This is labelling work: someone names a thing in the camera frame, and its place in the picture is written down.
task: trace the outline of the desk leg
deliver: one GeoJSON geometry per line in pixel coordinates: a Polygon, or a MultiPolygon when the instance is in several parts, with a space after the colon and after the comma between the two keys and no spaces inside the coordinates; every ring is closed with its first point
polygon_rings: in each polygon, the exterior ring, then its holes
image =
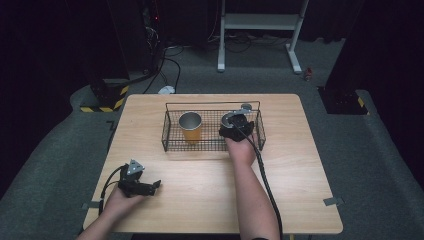
{"type": "Polygon", "coordinates": [[[296,74],[302,73],[302,68],[300,68],[299,61],[297,60],[296,53],[294,53],[294,48],[299,37],[300,29],[302,28],[303,19],[305,18],[306,8],[308,7],[309,0],[304,0],[302,8],[300,9],[299,18],[297,19],[296,26],[293,32],[293,37],[291,43],[286,44],[287,53],[289,54],[290,62],[293,66],[293,71],[296,74]]]}
{"type": "Polygon", "coordinates": [[[218,72],[225,71],[225,0],[222,0],[221,31],[219,34],[218,72]]]}

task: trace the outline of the black equipment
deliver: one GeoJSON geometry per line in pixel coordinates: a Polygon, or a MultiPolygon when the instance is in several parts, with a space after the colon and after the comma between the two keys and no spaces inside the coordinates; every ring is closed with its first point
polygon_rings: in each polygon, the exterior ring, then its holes
{"type": "Polygon", "coordinates": [[[250,113],[251,110],[252,106],[250,104],[243,104],[240,110],[230,111],[222,116],[219,135],[240,142],[246,136],[252,134],[255,124],[253,121],[248,122],[244,115],[250,113]]]}
{"type": "Polygon", "coordinates": [[[130,165],[125,164],[121,168],[118,187],[122,189],[127,197],[131,195],[154,196],[156,189],[160,187],[161,180],[153,184],[141,183],[139,181],[144,167],[131,159],[130,165]]]}

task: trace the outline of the human arm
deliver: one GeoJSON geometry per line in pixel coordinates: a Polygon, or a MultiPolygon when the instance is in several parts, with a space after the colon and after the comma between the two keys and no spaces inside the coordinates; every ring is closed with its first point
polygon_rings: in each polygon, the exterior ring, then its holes
{"type": "Polygon", "coordinates": [[[145,196],[141,195],[128,198],[121,189],[115,187],[106,202],[102,214],[78,236],[77,240],[107,239],[108,234],[115,225],[144,198],[145,196]]]}
{"type": "Polygon", "coordinates": [[[252,164],[256,155],[247,139],[225,139],[234,168],[237,215],[241,239],[280,238],[277,217],[252,164]]]}

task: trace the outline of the gray carpet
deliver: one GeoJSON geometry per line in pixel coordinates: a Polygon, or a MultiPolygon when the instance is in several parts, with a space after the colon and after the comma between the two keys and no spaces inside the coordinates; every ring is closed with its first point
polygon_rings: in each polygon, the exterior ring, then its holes
{"type": "MultiPolygon", "coordinates": [[[[177,94],[300,96],[333,194],[345,200],[338,207],[343,232],[313,239],[424,239],[423,191],[391,141],[371,96],[358,91],[370,111],[364,116],[328,115],[321,102],[317,86],[325,85],[342,45],[298,43],[301,66],[313,70],[310,81],[293,74],[282,44],[253,45],[241,53],[227,51],[225,73],[216,71],[217,50],[184,48],[169,58],[181,65],[177,94]]],[[[167,55],[181,50],[170,49],[167,55]]],[[[176,65],[166,61],[163,73],[174,85],[176,65]]],[[[148,83],[131,85],[128,95],[142,93],[148,83]]],[[[163,79],[158,77],[148,93],[155,94],[163,86],[163,79]]],[[[1,200],[0,239],[73,239],[81,230],[86,214],[82,205],[91,200],[107,155],[112,133],[107,121],[116,125],[122,111],[80,112],[79,104],[88,92],[88,86],[75,92],[70,99],[73,113],[40,142],[1,200]]],[[[131,239],[131,235],[112,234],[110,239],[131,239]]]]}

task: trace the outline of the gold cup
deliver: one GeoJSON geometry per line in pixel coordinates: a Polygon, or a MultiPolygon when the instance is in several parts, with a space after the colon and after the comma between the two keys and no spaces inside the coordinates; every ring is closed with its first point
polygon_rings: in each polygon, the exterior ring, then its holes
{"type": "Polygon", "coordinates": [[[202,139],[202,117],[196,112],[185,112],[178,120],[188,144],[196,144],[202,139]]]}

